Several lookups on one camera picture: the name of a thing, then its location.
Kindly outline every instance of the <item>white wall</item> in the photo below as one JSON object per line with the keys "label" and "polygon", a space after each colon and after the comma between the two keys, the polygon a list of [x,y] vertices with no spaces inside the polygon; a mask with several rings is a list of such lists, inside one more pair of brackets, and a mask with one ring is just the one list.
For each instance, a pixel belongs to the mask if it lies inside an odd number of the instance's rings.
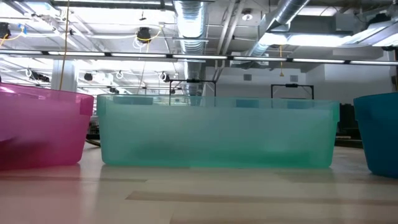
{"label": "white wall", "polygon": [[[388,60],[385,54],[379,60]],[[390,93],[391,67],[367,65],[320,65],[307,73],[314,85],[316,100],[336,100],[353,104],[360,96]]]}
{"label": "white wall", "polygon": [[[207,79],[213,78],[214,68],[206,68]],[[251,81],[244,81],[243,75],[251,74]],[[284,77],[280,76],[280,69],[272,71],[269,69],[225,68],[217,83],[217,96],[230,97],[271,97],[271,84],[286,84],[290,82],[291,75],[298,75],[298,84],[305,84],[305,73],[299,69],[283,69]],[[205,87],[205,96],[213,96],[214,92]],[[274,87],[275,98],[311,98],[302,88]]]}

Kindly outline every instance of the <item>pink plastic bin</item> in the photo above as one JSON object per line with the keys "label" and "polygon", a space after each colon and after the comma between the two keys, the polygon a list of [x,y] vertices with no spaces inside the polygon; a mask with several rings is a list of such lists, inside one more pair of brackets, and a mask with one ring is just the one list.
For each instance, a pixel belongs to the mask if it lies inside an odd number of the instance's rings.
{"label": "pink plastic bin", "polygon": [[0,170],[76,164],[94,98],[0,83]]}

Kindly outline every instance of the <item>translucent plastic container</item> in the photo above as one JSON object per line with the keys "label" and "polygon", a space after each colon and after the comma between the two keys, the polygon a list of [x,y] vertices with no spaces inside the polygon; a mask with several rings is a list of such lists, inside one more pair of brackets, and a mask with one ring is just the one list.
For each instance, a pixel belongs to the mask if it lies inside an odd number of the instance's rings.
{"label": "translucent plastic container", "polygon": [[398,178],[398,93],[354,99],[368,168],[376,175]]}
{"label": "translucent plastic container", "polygon": [[103,161],[170,167],[328,167],[333,101],[97,97]]}
{"label": "translucent plastic container", "polygon": [[94,98],[0,83],[0,169],[76,164]]}

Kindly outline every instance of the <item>wooden floor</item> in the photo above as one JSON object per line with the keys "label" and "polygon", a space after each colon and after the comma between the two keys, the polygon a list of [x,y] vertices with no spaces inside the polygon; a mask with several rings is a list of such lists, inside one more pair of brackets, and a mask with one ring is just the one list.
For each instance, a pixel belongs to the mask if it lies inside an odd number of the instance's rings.
{"label": "wooden floor", "polygon": [[0,172],[0,223],[398,223],[398,180],[337,147],[328,170],[111,167]]}

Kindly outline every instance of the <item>ventilation duct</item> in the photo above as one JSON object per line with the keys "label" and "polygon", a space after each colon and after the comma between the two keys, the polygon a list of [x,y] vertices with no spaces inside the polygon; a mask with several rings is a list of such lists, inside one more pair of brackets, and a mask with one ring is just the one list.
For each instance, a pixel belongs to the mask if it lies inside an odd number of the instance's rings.
{"label": "ventilation duct", "polygon": [[[178,14],[177,26],[180,37],[202,38],[205,33],[206,3],[199,1],[175,1],[175,10]],[[205,53],[205,43],[200,40],[181,40],[182,53],[202,55]],[[204,80],[202,63],[184,62],[184,73],[187,79]],[[201,95],[203,85],[189,85],[188,93],[191,96]]]}
{"label": "ventilation duct", "polygon": [[275,29],[281,25],[290,24],[295,16],[310,2],[310,0],[280,0],[278,8],[263,18],[260,29],[262,29],[261,38],[247,52],[247,56],[262,56],[269,45],[269,36],[267,31]]}

